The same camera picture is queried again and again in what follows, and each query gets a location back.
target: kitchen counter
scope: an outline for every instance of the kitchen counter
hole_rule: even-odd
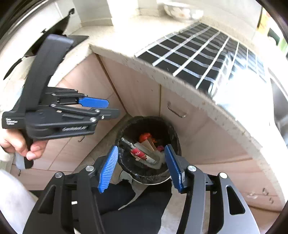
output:
[[[202,19],[202,22],[223,30],[230,37],[241,41],[249,49],[257,52],[257,47],[234,30],[206,18]],[[180,23],[168,17],[138,16],[118,22],[115,26],[82,27],[73,35],[88,35],[90,38],[69,52],[52,76],[49,86],[57,85],[66,74],[93,52],[146,74],[163,87],[204,110],[212,120],[225,129],[257,162],[273,183],[284,204],[288,199],[288,185],[285,178],[288,149],[274,123],[273,101],[268,101],[265,106],[270,113],[268,117],[266,116],[268,122],[258,124],[257,128],[251,125],[246,128],[241,119],[235,119],[235,116],[216,105],[209,96],[196,90],[189,83],[134,56],[150,43],[171,32],[186,28],[188,25],[188,23]],[[246,110],[246,120],[249,119],[249,115],[249,111]]]

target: black garbage bag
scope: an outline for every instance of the black garbage bag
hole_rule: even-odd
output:
[[[136,116],[119,130],[115,145],[119,148],[118,163],[124,171],[129,173],[135,180],[143,184],[158,184],[170,177],[168,167],[163,164],[160,169],[152,169],[135,160],[130,151],[122,145],[120,139],[125,137],[135,142],[143,133],[151,133],[154,139],[159,139],[159,144],[166,146],[171,144],[175,153],[181,156],[181,147],[176,131],[173,126],[160,117]]]

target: sink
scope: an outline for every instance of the sink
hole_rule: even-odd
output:
[[[271,79],[275,124],[288,146],[288,100],[280,86]]]

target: ribbed blue pad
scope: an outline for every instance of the ribbed blue pad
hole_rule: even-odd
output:
[[[181,172],[175,161],[173,153],[171,149],[168,147],[168,145],[165,146],[164,153],[165,153],[166,164],[168,166],[174,187],[178,190],[178,192],[181,192],[184,189],[184,186],[182,184]]]
[[[118,160],[118,147],[114,146],[99,176],[98,190],[100,193],[103,193],[104,190],[108,188],[117,160]]]
[[[106,108],[109,105],[108,100],[93,97],[84,97],[82,99],[79,99],[78,103],[85,107],[94,108]]]

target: red bottle label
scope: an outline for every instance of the red bottle label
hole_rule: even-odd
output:
[[[132,149],[131,150],[131,153],[136,155],[137,157],[143,159],[143,160],[146,160],[147,157],[146,157],[146,154],[144,154],[141,150],[135,148],[135,149]]]

